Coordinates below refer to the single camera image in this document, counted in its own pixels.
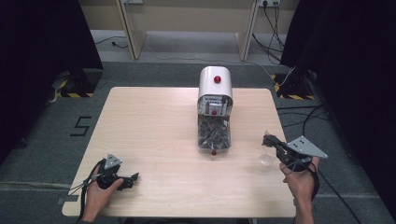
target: person's left hand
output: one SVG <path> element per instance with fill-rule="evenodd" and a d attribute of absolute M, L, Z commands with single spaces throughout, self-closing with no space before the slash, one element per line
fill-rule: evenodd
<path fill-rule="evenodd" d="M 96 167 L 92 176 L 98 174 L 99 166 Z M 96 181 L 92 181 L 87 189 L 87 201 L 85 204 L 83 221 L 94 222 L 100 211 L 105 207 L 109 207 L 111 194 L 122 184 L 123 179 L 117 179 L 108 187 L 108 189 L 101 189 Z"/>

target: black tape marking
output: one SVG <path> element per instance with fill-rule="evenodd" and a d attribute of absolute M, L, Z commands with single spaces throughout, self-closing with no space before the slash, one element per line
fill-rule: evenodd
<path fill-rule="evenodd" d="M 87 134 L 87 131 L 88 131 L 88 129 L 90 128 L 90 126 L 79 125 L 79 122 L 80 122 L 82 119 L 90 119 L 90 118 L 91 118 L 91 117 L 87 117 L 87 116 L 81 116 L 81 117 L 79 117 L 78 120 L 77 120 L 77 123 L 76 123 L 75 128 L 83 128 L 83 129 L 85 129 L 85 130 L 84 130 L 84 133 L 72 133 L 72 134 L 70 134 L 70 136 L 72 136 L 72 137 L 85 136 L 85 134 Z"/>

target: black stand base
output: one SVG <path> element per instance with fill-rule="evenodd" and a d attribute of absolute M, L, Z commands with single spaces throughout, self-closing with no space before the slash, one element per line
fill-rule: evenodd
<path fill-rule="evenodd" d="M 75 82 L 71 76 L 61 84 L 58 97 L 92 97 L 93 92 L 102 76 L 102 71 L 86 71 L 83 82 Z"/>
<path fill-rule="evenodd" d="M 273 76 L 273 80 L 277 84 L 275 85 L 277 97 L 294 100 L 314 99 L 314 94 L 311 91 L 311 88 L 309 87 L 305 77 L 302 77 L 298 80 L 286 81 L 284 84 L 282 84 L 286 78 L 286 75 L 287 74 L 275 74 Z"/>

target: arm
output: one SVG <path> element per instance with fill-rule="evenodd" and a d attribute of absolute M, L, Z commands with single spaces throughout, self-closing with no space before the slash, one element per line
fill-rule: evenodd
<path fill-rule="evenodd" d="M 316 171 L 319 158 L 313 157 L 310 164 L 311 170 Z M 311 224 L 314 223 L 312 216 L 312 192 L 314 191 L 315 181 L 308 171 L 292 172 L 285 164 L 280 163 L 279 169 L 285 174 L 283 183 L 287 183 L 291 194 L 295 199 L 296 219 L 295 223 Z"/>
<path fill-rule="evenodd" d="M 99 167 L 93 172 L 97 175 Z M 108 189 L 99 188 L 96 181 L 92 181 L 87 189 L 87 202 L 85 204 L 82 221 L 94 222 L 100 211 L 108 207 L 111 194 L 122 184 L 123 179 L 116 180 Z"/>

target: wooden desk leg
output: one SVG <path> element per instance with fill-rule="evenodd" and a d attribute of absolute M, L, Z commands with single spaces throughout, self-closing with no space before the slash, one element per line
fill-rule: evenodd
<path fill-rule="evenodd" d="M 245 61 L 248 58 L 248 49 L 250 46 L 251 35 L 253 34 L 254 22 L 256 21 L 257 10 L 259 8 L 259 1 L 252 2 L 250 10 L 250 19 L 247 24 L 247 31 L 245 33 L 236 33 L 236 44 L 239 49 L 239 58 L 241 61 Z"/>
<path fill-rule="evenodd" d="M 145 43 L 147 32 L 136 31 L 134 29 L 134 23 L 132 22 L 130 14 L 127 11 L 127 7 L 121 1 L 122 0 L 116 0 L 120 11 L 122 26 L 128 41 L 128 48 L 132 59 L 137 60 L 139 59 L 140 53 Z"/>

